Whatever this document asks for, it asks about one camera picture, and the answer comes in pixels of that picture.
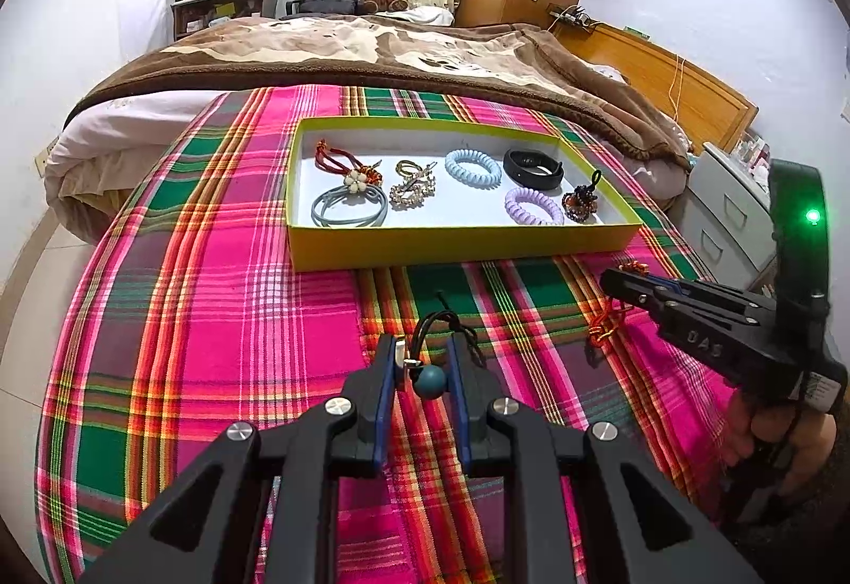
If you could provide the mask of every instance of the brown blanket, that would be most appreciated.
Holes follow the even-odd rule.
[[[525,24],[437,28],[378,16],[241,18],[126,65],[74,108],[163,90],[345,84],[477,97],[562,116],[633,159],[688,169],[673,126],[649,100],[585,66]]]

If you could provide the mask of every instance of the wooden headboard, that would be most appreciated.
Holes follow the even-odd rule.
[[[559,23],[555,37],[575,56],[591,63],[613,66],[632,87],[668,116],[673,106],[667,97],[677,77],[676,55],[645,39],[601,24],[588,33],[575,26]],[[673,98],[678,94],[678,80]],[[731,152],[741,133],[751,124],[758,107],[711,73],[687,62],[679,103],[679,125],[694,141],[694,152],[702,152],[704,142]]]

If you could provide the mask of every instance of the floor tile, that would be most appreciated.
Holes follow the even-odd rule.
[[[48,241],[48,248],[68,248],[69,246],[86,246],[86,242],[78,239],[65,227],[59,225],[53,237]]]
[[[20,549],[48,581],[36,532],[36,440],[41,410],[0,391],[0,514]]]
[[[41,407],[56,342],[92,246],[45,250],[14,315],[0,359],[0,389]]]

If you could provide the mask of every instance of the red hair tie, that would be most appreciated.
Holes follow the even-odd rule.
[[[342,162],[333,159],[330,154],[341,154],[351,162],[351,168],[348,168],[346,165],[343,165]],[[375,168],[379,164],[381,164],[380,161],[371,166],[365,165],[350,152],[346,152],[345,150],[340,150],[338,148],[329,148],[327,142],[324,140],[320,140],[316,144],[316,166],[320,168],[322,172],[339,174],[340,176],[347,176],[351,172],[359,172],[360,174],[366,175],[365,177],[367,178],[368,184],[371,184],[372,186],[380,186],[384,181],[384,177],[375,171]]]
[[[649,265],[646,263],[640,263],[636,260],[630,260],[627,263],[622,263],[619,266],[619,269],[624,272],[643,274],[643,276],[649,274]],[[605,308],[602,310],[602,313],[590,322],[590,327],[588,328],[588,342],[590,342],[590,345],[595,346],[597,349],[602,349],[602,345],[605,344],[605,340],[617,332],[617,328],[622,325],[623,321],[626,319],[626,313],[631,311],[632,308],[634,308],[634,306],[630,306],[627,303],[622,302],[619,304],[618,308],[614,305],[613,298],[606,297]],[[610,319],[611,321],[610,327],[605,327],[602,324],[607,319]]]

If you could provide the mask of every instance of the screw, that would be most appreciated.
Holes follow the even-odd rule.
[[[599,421],[598,423],[593,424],[593,428],[591,428],[591,433],[593,433],[594,438],[597,440],[613,440],[617,437],[617,427],[613,423],[608,423],[607,421]]]
[[[345,416],[351,410],[351,402],[345,397],[331,397],[325,402],[325,410],[333,417]]]
[[[237,443],[241,442],[241,440],[248,440],[253,433],[254,429],[251,427],[251,424],[245,423],[245,421],[237,421],[227,427],[228,440],[235,440]]]
[[[499,397],[493,402],[493,410],[503,417],[511,417],[520,410],[520,402],[512,400],[511,397]]]

